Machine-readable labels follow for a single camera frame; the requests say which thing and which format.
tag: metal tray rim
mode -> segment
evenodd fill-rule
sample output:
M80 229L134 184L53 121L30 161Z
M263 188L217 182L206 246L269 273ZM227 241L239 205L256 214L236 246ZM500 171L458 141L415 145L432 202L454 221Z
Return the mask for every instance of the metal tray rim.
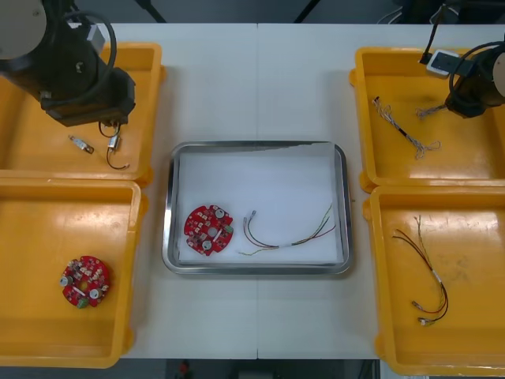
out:
M334 275L342 274L349 269L354 260L354 245L350 215L350 197L347 180L346 156L336 144L335 148L335 176L340 173L342 182L337 186L337 200L339 201L340 232L344 262L340 265L179 265L174 257L174 239L172 235L175 228L175 205L178 197L178 157L187 148L285 148L303 144L328 144L330 141L198 141L183 142L177 145L166 159L165 167L170 173L166 187L165 209L163 212L163 227L161 233L161 255L165 266L177 274L233 274L233 275Z

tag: white table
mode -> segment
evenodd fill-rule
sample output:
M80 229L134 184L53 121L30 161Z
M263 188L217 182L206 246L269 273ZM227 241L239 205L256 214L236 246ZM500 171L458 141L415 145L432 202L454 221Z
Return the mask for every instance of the white table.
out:
M132 358L375 358L372 260L361 216L361 157L348 72L362 46L424 47L430 27L315 24L116 24L121 41L157 42L161 89L134 275ZM434 46L503 38L502 26L443 26ZM184 277L155 249L160 162L198 140L328 140L346 153L353 268L342 277Z

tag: circular circuit board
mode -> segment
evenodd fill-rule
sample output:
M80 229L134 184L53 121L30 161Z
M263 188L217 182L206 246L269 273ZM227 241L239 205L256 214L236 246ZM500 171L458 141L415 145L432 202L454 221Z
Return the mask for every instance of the circular circuit board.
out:
M219 253L231 241L234 219L217 205L195 209L184 224L184 234L188 236L188 246L202 255Z
M60 286L73 306L97 306L109 290L110 273L100 259L83 256L70 261L60 278Z

